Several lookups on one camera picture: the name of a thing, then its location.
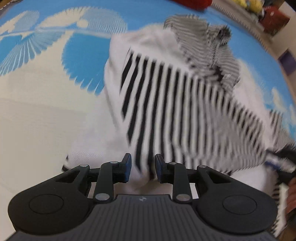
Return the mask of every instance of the bed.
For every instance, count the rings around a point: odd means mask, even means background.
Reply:
[[[279,64],[213,8],[196,12],[167,0],[23,0],[0,12],[2,240],[13,232],[10,199],[61,171],[86,114],[100,100],[111,34],[190,13],[230,27],[234,56],[248,65],[266,108],[282,112],[284,128],[296,138],[294,104]]]

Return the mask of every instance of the person's hand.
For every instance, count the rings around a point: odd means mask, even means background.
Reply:
[[[286,214],[296,208],[296,177],[289,182]]]

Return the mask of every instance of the ribbed gray surface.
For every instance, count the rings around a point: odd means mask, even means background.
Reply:
[[[111,204],[96,205],[87,220],[73,230],[53,236],[17,232],[9,239],[36,240],[273,241],[275,238],[267,232],[239,237],[215,231],[199,220],[191,206],[174,203],[168,195],[119,195]]]

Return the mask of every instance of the blue bedsheet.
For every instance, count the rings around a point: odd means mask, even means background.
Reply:
[[[81,91],[99,95],[104,87],[111,34],[163,23],[173,14],[189,13],[231,28],[229,45],[234,56],[250,66],[266,107],[284,113],[283,125],[295,138],[293,100],[279,64],[246,30],[211,8],[196,12],[167,0],[23,0],[0,19],[0,81],[1,76],[25,68],[68,33],[61,54],[64,71]]]

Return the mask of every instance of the red cloth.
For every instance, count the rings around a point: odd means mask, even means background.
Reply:
[[[180,3],[186,7],[194,10],[205,10],[211,6],[212,0],[173,0],[174,2]]]
[[[269,33],[271,35],[275,35],[290,20],[288,16],[283,14],[275,6],[265,7],[264,10],[264,18],[259,22],[264,27],[264,32]]]

